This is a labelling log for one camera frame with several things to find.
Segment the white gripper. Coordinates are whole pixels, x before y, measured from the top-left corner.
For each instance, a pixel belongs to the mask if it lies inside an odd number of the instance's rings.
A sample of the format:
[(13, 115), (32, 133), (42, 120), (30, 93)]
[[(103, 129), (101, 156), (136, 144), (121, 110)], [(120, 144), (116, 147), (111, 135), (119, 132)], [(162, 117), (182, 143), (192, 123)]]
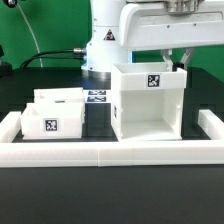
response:
[(186, 69), (193, 57), (190, 47), (224, 44), (224, 0), (204, 0), (194, 12), (171, 13), (165, 2), (129, 3), (121, 12), (120, 45), (127, 50), (162, 50), (167, 70), (176, 65), (171, 56), (184, 48), (180, 67)]

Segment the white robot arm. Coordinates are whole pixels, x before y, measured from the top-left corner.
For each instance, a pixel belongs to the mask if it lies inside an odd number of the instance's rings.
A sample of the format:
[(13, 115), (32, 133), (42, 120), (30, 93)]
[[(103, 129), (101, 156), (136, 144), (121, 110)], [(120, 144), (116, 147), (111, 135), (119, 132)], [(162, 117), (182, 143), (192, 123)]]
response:
[(200, 46), (224, 44), (224, 0), (90, 0), (92, 37), (85, 74), (108, 78), (134, 51), (160, 50), (165, 60), (182, 48), (187, 65)]

